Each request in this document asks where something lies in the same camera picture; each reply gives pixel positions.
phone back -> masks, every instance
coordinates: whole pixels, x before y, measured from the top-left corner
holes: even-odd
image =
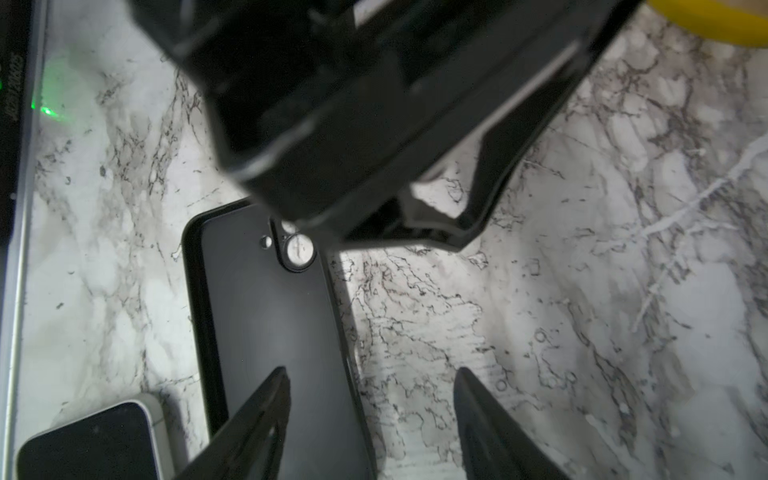
[[[242,201],[195,217],[184,232],[211,433],[285,366],[291,409],[279,478],[374,478],[325,259],[297,269],[288,238],[262,207]]]

white phone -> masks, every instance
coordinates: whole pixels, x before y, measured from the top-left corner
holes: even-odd
[[[160,403],[141,393],[39,433],[18,451],[18,480],[170,480],[174,463]]]

white marble countertop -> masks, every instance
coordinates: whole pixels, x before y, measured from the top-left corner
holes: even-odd
[[[123,2],[51,2],[16,448],[138,392],[207,442],[180,235],[241,196]],[[649,8],[461,254],[335,263],[380,478],[464,478],[468,366],[573,478],[768,478],[768,51]],[[474,152],[426,192],[459,209]]]

black device edge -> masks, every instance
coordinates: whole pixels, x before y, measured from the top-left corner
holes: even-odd
[[[197,364],[200,370],[200,385],[203,391],[203,404],[208,424],[208,434],[211,437],[221,429],[231,415],[227,408],[227,400],[224,397],[224,384],[221,376],[216,332],[214,331],[213,325],[214,315],[210,305],[208,283],[205,277],[202,251],[203,227],[208,220],[212,220],[221,215],[230,214],[241,208],[248,207],[251,204],[253,204],[253,202],[250,198],[243,198],[198,214],[187,222],[184,232],[181,234],[181,253],[184,257],[184,276],[187,281],[190,321],[195,336]],[[323,268],[323,276],[325,277],[326,287],[328,289],[328,298],[331,303],[331,308],[333,309],[334,318],[336,319],[336,333],[339,336],[340,347],[339,354],[343,361],[347,385],[349,386],[349,392],[352,395],[355,405],[355,414],[363,428],[363,436],[366,439],[365,447],[369,463],[373,467],[375,475],[378,476],[376,451],[373,448],[370,429],[368,428],[366,415],[362,408],[362,400],[360,399],[359,390],[357,389],[357,383],[351,371],[349,346],[347,345],[346,335],[344,334],[344,328],[339,314],[339,305],[336,302],[336,294],[333,291],[333,278],[330,275],[330,268],[324,254],[318,253],[315,261],[321,262]]]
[[[5,54],[0,58],[0,243],[6,245],[13,231],[18,169],[22,161],[22,131],[28,116],[28,65],[35,5],[32,0],[9,2],[5,8]]]

phone screen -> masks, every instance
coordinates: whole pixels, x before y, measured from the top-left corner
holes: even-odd
[[[17,471],[19,480],[157,480],[147,414],[126,402],[38,435],[19,450]]]

